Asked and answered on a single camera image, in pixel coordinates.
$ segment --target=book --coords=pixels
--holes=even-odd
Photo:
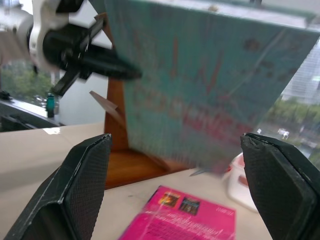
[[[124,83],[131,149],[225,172],[320,36],[310,14],[253,6],[105,0],[117,53],[143,74]]]
[[[160,186],[119,240],[235,240],[236,211]]]

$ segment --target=window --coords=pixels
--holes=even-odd
[[[59,80],[59,73],[34,72],[33,65],[15,61],[1,69],[1,89],[16,100],[46,107],[47,94]]]
[[[262,135],[295,145],[320,169],[320,44],[258,126]]]

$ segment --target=table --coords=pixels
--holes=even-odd
[[[103,123],[0,133],[0,239],[3,239],[41,182],[84,139],[103,133]],[[259,214],[226,195],[226,180],[185,170],[104,192],[92,240],[116,240],[159,185],[236,209],[237,240],[271,240]]]

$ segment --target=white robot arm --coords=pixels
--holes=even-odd
[[[107,24],[106,19],[97,19],[89,28],[69,23],[69,13],[76,13],[83,1],[34,0],[33,16],[19,6],[0,7],[0,66],[25,59],[41,70],[66,71],[52,88],[59,96],[77,78],[86,80],[92,73],[121,80],[141,77],[114,50],[91,43]]]

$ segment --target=pink book cover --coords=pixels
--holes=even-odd
[[[236,211],[160,186],[119,240],[235,240]]]

